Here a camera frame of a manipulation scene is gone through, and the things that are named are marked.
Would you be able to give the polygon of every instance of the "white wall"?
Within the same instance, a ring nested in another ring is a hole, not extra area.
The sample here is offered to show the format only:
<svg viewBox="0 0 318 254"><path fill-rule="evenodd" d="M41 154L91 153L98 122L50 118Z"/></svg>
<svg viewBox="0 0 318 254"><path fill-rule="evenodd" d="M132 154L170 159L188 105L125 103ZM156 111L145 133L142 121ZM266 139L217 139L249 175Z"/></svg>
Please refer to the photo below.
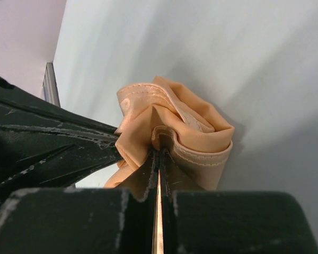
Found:
<svg viewBox="0 0 318 254"><path fill-rule="evenodd" d="M66 0L0 0L0 76L40 97Z"/></svg>
<svg viewBox="0 0 318 254"><path fill-rule="evenodd" d="M54 65L61 105L115 126L122 86L186 83L236 127L219 189L293 194L318 240L318 1L68 0Z"/></svg>

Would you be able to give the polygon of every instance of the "orange cloth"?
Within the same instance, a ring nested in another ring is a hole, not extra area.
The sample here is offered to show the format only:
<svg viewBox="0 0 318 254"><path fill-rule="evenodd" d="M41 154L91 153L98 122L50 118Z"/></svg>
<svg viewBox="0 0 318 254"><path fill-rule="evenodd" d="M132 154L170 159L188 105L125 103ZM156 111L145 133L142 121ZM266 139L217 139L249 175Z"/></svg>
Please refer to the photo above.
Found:
<svg viewBox="0 0 318 254"><path fill-rule="evenodd" d="M124 118L116 147L124 161L105 187L117 186L137 170L151 145L158 150L164 145L197 184L216 189L234 128L210 103L163 77L126 86L117 95Z"/></svg>

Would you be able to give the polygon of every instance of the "screw hole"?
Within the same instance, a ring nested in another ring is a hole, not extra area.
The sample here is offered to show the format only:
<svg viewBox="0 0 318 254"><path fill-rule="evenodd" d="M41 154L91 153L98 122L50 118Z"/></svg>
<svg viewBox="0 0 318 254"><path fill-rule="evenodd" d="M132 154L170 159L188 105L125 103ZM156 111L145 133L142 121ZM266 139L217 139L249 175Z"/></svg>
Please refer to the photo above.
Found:
<svg viewBox="0 0 318 254"><path fill-rule="evenodd" d="M3 89L9 89L12 90L15 88L15 86L8 83L5 79L0 78L0 87Z"/></svg>

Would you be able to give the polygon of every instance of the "fabric fold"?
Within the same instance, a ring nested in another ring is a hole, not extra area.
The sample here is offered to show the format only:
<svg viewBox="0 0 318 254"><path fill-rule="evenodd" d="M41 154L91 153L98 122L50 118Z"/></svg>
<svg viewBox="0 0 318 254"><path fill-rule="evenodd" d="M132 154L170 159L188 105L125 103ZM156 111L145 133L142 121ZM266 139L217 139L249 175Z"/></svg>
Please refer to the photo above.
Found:
<svg viewBox="0 0 318 254"><path fill-rule="evenodd" d="M148 149L169 149L197 184L216 189L232 148L231 126L208 102L183 84L155 77L117 92L124 118L116 147L124 161L105 187L115 187L144 162Z"/></svg>

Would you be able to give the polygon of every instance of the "stitching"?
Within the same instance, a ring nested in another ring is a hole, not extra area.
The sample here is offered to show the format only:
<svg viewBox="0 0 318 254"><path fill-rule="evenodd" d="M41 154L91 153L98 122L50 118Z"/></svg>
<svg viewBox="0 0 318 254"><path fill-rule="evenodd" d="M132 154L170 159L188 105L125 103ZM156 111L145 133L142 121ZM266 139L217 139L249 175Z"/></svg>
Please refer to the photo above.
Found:
<svg viewBox="0 0 318 254"><path fill-rule="evenodd" d="M167 134L167 133L163 133L163 132L158 133L158 134L156 135L156 138L158 139L160 135L168 136L168 137L170 137L171 139L173 138L173 135L172 135L172 134ZM203 164L203 163L198 163L198 162L195 162L195 161L193 161L193 160L190 160L190 159L184 157L183 155L181 155L181 154L179 154L179 153L177 153L177 152L176 152L176 154L177 154L180 158L182 158L182 159L184 159L184 160L187 160L188 162L191 162L191 163L193 163L193 164L202 165L202 166L217 166L217 165L223 164L223 163L225 163L225 162L227 161L227 158L226 158L226 159L222 160L221 162L217 162L217 163L213 163L213 164Z"/></svg>
<svg viewBox="0 0 318 254"><path fill-rule="evenodd" d="M159 133L156 138L159 137L160 134L163 134L163 135L168 135L171 139L174 139L174 135L173 134L167 134L167 133ZM228 156L228 152L225 152L229 147L230 145L224 150L224 151L221 151L222 154L219 154L219 155L212 155L212 157L215 157L215 158L219 158L219 157L223 157L223 156ZM186 151L186 150L183 150L181 147L179 147L178 145L175 145L174 148L176 148L175 150L179 150L180 152L182 153L187 153L188 155L192 155L192 156L198 156L198 157L201 157L201 158L209 158L208 155L196 155L195 153L192 153L190 151Z"/></svg>
<svg viewBox="0 0 318 254"><path fill-rule="evenodd" d="M190 116L191 118L194 118L194 117L193 117L191 114L189 114L189 113L187 113L187 112L184 112L184 111L182 111L182 115L185 117L185 119L186 119L186 121L188 122L189 126L192 126L192 124L191 124L191 122L190 122L190 120L189 120L189 118L188 118L187 116ZM201 127L200 127L200 125L199 125L197 119L196 119L196 122L197 122L197 126L198 126L198 128L199 128L199 131L202 132L202 129L201 129Z"/></svg>
<svg viewBox="0 0 318 254"><path fill-rule="evenodd" d="M199 131L200 131L200 132L203 132L203 131L202 131L202 127L201 127L201 125L200 125L200 123L199 123L199 121L198 121L197 119L196 119L196 122L197 122L197 125L198 125L198 127L199 127Z"/></svg>
<svg viewBox="0 0 318 254"><path fill-rule="evenodd" d="M137 87L137 86L153 87L153 85L154 84L152 84L152 83L133 84L133 85L129 85L127 87L122 88L121 90L118 91L118 93L122 93L123 91L131 89L132 87Z"/></svg>
<svg viewBox="0 0 318 254"><path fill-rule="evenodd" d="M157 91L159 91L159 92L162 91L162 90L161 90L160 88L158 88L158 87L151 87L151 88L153 88L153 89L155 89L155 90L157 90ZM151 93L151 92L148 92L148 91L143 91L143 92L130 92L130 93L128 93L128 94L126 94L126 95L123 95L123 96L124 96L124 97L127 97L127 96L129 96L129 95L131 95L131 94L150 94L150 95L153 95L153 96L157 96L157 97L159 97L159 98L162 98L162 99L165 100L167 103L169 103L173 108L175 108L175 110L177 111L177 113L187 121L188 126L191 126L191 122L190 122L190 121L188 120L188 118L184 115L185 112L182 111L181 109L179 109L178 107L176 107L172 102L170 102L170 100L168 99L169 97L168 97L166 94L162 94L162 93L161 93L161 94L157 94L157 93Z"/></svg>

